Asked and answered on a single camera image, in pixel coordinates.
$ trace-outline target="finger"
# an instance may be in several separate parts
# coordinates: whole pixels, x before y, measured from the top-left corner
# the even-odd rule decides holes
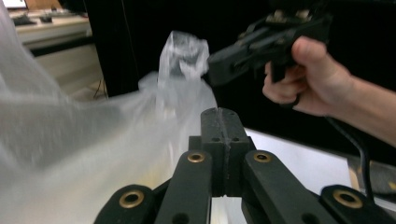
[[[285,99],[295,99],[295,96],[305,91],[307,87],[304,78],[289,84],[276,83],[271,85],[271,83],[264,83],[262,93],[270,100],[279,103],[280,101],[284,102]]]
[[[302,67],[300,65],[294,65],[293,67],[286,69],[285,78],[283,78],[280,83],[288,84],[305,77],[305,75],[305,67]]]
[[[317,40],[305,36],[298,38],[291,48],[291,54],[297,63],[312,70],[311,74],[332,74],[332,57],[327,53],[326,46]]]

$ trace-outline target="desk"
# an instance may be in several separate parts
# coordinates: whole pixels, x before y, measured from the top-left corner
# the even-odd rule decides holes
[[[38,17],[31,20],[37,24],[16,27],[22,44],[30,50],[92,36],[89,19],[80,16],[52,18],[52,23],[42,23]],[[35,59],[65,93],[78,91],[103,77],[94,44],[63,49]]]

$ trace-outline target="plastic bag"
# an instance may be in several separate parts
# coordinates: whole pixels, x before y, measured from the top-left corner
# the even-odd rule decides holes
[[[0,223],[93,223],[117,189],[171,177],[201,112],[216,106],[205,69],[183,62],[174,78],[162,64],[138,92],[77,103],[23,48],[1,3],[0,12]],[[188,64],[208,56],[196,52]]]

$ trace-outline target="black cable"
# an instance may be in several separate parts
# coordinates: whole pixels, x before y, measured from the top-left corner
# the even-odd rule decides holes
[[[351,130],[346,130],[343,128],[337,120],[325,117],[327,121],[337,130],[341,135],[343,135],[352,145],[358,149],[361,154],[361,176],[363,180],[363,185],[366,190],[366,197],[374,202],[374,194],[370,180],[370,158],[368,149],[365,147],[363,142],[359,139],[359,137],[353,133]]]
[[[93,95],[93,99],[96,99],[96,97],[97,97],[96,94],[99,92],[101,84],[102,84],[102,79],[100,79],[100,81],[99,81],[99,85],[98,85],[98,88],[96,89],[95,94]]]

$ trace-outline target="black plastic part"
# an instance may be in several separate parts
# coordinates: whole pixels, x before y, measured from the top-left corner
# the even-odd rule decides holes
[[[163,198],[156,224],[210,221],[212,158],[202,150],[185,152]]]
[[[136,207],[125,208],[120,205],[120,198],[124,193],[132,191],[140,191],[143,193],[143,201]],[[108,223],[130,223],[130,224],[147,224],[152,223],[155,218],[155,198],[151,189],[131,185],[119,189],[115,192],[106,205],[102,208],[95,220],[95,224]]]
[[[324,188],[320,202],[341,224],[396,223],[388,213],[360,192],[345,186],[335,185]]]
[[[273,82],[280,81],[285,76],[286,67],[294,64],[290,52],[294,41],[304,35],[327,43],[331,22],[332,16],[325,15],[301,24],[267,23],[268,27],[252,32],[251,30],[262,21],[253,23],[249,26],[246,37],[210,55],[208,58],[210,84],[224,85],[249,70],[263,68],[270,61],[274,63]]]
[[[244,200],[242,201],[242,212],[244,213],[247,224],[271,224],[262,208],[254,206]]]
[[[214,161],[213,196],[240,197],[243,158],[255,148],[238,115],[229,109],[208,109],[201,115],[201,133],[202,150]]]
[[[337,223],[274,154],[252,151],[245,162],[245,179],[271,223]]]

